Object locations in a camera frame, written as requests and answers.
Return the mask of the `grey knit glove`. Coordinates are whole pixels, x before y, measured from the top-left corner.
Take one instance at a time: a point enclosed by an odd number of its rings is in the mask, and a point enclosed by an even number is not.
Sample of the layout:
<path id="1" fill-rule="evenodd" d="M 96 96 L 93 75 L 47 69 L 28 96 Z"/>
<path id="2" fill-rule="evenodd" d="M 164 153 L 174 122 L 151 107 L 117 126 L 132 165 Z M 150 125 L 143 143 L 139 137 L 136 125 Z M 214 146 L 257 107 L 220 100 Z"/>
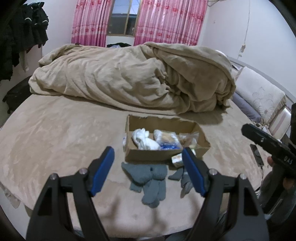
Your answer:
<path id="1" fill-rule="evenodd" d="M 169 180 L 180 181 L 181 198 L 184 198 L 193 188 L 193 184 L 185 167 L 178 168 L 175 173 L 168 176 Z"/>
<path id="2" fill-rule="evenodd" d="M 156 208 L 166 198 L 166 176 L 168 168 L 163 164 L 121 163 L 124 173 L 130 178 L 130 190 L 144 192 L 142 203 Z"/>

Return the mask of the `cotton swab packet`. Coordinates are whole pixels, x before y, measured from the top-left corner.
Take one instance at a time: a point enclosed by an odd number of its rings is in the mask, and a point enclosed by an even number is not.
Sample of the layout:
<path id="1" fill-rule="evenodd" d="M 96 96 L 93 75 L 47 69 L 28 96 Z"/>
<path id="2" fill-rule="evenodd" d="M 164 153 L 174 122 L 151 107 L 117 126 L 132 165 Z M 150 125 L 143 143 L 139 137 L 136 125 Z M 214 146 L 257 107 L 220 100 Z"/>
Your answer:
<path id="1" fill-rule="evenodd" d="M 173 166 L 176 168 L 183 167 L 184 163 L 183 163 L 182 153 L 172 156 L 171 162 L 172 162 Z"/>

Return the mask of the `bag of white cotton balls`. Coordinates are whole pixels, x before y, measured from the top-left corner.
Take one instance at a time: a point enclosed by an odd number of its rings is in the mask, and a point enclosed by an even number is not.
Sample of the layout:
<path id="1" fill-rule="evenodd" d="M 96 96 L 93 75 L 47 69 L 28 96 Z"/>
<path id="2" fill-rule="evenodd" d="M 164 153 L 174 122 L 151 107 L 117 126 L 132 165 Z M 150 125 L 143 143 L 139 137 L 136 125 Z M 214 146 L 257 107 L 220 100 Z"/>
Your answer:
<path id="1" fill-rule="evenodd" d="M 175 132 L 154 130 L 154 140 L 160 145 L 161 150 L 181 149 L 182 145 Z"/>

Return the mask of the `black phone on bed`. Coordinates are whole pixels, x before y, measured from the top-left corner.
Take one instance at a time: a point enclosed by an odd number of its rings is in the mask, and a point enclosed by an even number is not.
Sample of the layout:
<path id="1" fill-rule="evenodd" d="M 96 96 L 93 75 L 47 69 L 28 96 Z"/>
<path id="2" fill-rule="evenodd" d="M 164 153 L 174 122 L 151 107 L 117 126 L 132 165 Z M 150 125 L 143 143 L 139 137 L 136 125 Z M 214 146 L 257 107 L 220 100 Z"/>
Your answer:
<path id="1" fill-rule="evenodd" d="M 255 161 L 257 162 L 257 165 L 259 167 L 263 167 L 264 166 L 264 162 L 262 160 L 262 157 L 261 157 L 261 155 L 259 153 L 259 150 L 258 150 L 257 146 L 254 145 L 254 144 L 250 144 L 250 148 L 251 148 L 251 150 L 253 152 L 253 155 L 254 155 Z"/>

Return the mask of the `white embroidered pillow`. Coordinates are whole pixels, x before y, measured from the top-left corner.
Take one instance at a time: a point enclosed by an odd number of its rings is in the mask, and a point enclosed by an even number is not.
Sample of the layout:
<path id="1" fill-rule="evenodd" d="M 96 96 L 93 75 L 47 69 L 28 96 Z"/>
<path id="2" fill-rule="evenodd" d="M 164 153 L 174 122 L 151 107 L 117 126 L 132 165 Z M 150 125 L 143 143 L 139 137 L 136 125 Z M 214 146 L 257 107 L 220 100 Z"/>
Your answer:
<path id="1" fill-rule="evenodd" d="M 236 92 L 259 113 L 265 125 L 287 102 L 284 91 L 248 67 L 239 70 L 235 83 Z"/>

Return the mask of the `clear plastic bag in box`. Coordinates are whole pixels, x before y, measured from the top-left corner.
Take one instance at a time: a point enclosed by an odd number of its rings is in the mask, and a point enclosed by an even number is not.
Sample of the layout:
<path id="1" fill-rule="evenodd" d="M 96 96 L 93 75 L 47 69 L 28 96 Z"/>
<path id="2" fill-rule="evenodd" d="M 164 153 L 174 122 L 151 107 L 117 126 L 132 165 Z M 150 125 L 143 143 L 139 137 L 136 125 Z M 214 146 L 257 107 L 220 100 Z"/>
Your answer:
<path id="1" fill-rule="evenodd" d="M 181 145 L 186 148 L 195 149 L 198 146 L 199 132 L 193 133 L 180 133 L 179 141 Z"/>

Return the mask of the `white crumpled cloth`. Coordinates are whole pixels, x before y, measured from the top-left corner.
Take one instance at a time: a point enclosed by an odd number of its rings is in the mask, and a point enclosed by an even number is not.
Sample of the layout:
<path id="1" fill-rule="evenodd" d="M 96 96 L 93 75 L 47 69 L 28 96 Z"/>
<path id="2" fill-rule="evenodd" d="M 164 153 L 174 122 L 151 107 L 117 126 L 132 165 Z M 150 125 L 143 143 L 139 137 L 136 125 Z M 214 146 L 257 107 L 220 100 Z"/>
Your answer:
<path id="1" fill-rule="evenodd" d="M 149 138 L 149 131 L 146 131 L 145 128 L 133 131 L 132 140 L 139 150 L 156 151 L 160 149 L 160 145 Z"/>

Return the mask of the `brown cardboard box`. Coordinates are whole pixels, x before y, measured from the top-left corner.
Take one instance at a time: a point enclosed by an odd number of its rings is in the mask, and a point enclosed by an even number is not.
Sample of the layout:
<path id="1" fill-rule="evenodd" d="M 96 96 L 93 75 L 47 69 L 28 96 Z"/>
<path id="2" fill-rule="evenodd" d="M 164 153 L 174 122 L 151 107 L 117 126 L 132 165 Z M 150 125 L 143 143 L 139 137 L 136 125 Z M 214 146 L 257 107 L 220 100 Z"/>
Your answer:
<path id="1" fill-rule="evenodd" d="M 211 147 L 196 122 L 179 118 L 129 115 L 125 130 L 127 162 L 166 161 L 187 147 L 200 158 Z"/>

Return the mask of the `beige rumpled blanket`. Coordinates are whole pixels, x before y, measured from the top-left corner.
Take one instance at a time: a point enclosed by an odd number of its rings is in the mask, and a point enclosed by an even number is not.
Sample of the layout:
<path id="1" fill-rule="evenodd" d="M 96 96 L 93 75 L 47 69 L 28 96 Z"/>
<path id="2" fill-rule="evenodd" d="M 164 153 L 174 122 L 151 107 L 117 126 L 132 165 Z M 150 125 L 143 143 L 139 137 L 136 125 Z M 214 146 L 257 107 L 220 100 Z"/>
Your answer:
<path id="1" fill-rule="evenodd" d="M 39 95 L 67 95 L 141 113 L 177 115 L 227 107 L 232 66 L 216 50 L 147 42 L 124 48 L 63 45 L 29 79 Z"/>

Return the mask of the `pink curtain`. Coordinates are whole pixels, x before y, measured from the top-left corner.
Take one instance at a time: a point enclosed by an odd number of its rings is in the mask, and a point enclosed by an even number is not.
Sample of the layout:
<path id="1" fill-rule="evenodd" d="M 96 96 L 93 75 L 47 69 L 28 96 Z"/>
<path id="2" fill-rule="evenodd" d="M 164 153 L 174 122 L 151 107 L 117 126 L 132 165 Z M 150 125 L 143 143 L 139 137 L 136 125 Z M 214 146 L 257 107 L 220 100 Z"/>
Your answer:
<path id="1" fill-rule="evenodd" d="M 204 0 L 142 1 L 134 45 L 146 42 L 197 45 L 207 7 Z"/>

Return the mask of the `black hanging clothes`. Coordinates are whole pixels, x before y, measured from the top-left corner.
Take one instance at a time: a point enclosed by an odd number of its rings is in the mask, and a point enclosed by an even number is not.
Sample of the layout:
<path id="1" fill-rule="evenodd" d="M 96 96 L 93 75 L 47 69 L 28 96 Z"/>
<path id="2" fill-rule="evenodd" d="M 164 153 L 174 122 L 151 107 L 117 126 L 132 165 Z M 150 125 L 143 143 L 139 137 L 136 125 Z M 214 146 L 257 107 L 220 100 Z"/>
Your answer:
<path id="1" fill-rule="evenodd" d="M 10 80 L 20 63 L 20 53 L 48 41 L 49 17 L 40 1 L 19 6 L 1 33 L 1 80 Z"/>

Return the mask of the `window frame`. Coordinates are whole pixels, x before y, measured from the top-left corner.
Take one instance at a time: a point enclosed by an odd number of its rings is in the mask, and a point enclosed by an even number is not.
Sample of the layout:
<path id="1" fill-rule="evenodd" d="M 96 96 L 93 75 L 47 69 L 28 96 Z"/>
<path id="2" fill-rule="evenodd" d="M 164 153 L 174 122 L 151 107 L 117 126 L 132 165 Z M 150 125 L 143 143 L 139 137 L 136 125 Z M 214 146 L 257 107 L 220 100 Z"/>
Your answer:
<path id="1" fill-rule="evenodd" d="M 115 0 L 109 17 L 107 35 L 134 36 L 140 0 Z"/>

